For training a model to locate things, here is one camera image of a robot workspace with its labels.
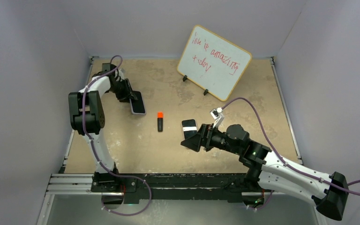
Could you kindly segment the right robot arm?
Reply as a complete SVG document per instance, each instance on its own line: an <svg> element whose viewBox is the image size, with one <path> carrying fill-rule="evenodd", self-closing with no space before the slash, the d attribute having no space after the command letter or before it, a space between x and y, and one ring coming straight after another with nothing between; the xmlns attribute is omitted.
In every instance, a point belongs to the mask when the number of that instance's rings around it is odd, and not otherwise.
<svg viewBox="0 0 360 225"><path fill-rule="evenodd" d="M339 172L319 172L285 158L279 158L269 147L253 141L239 124L221 132L210 124L202 124L182 146L199 152L201 148L225 150L238 155L249 171L244 184L251 191L259 187L281 192L315 206L322 215L340 221L343 218L348 193L346 178Z"/></svg>

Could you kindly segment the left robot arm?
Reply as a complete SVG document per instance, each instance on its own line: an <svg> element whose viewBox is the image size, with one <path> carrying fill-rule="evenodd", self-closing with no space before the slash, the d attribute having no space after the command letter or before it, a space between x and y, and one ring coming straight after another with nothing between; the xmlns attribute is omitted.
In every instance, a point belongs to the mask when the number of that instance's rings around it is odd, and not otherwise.
<svg viewBox="0 0 360 225"><path fill-rule="evenodd" d="M96 170L92 190L106 188L114 192L125 184L125 180L135 180L135 176L119 174L105 142L105 113L101 98L108 92L113 93L119 102L129 103L132 114L146 114L141 92L133 90L123 72L111 62L104 63L102 70L94 74L83 89L69 93L68 106L72 129L85 139L94 157Z"/></svg>

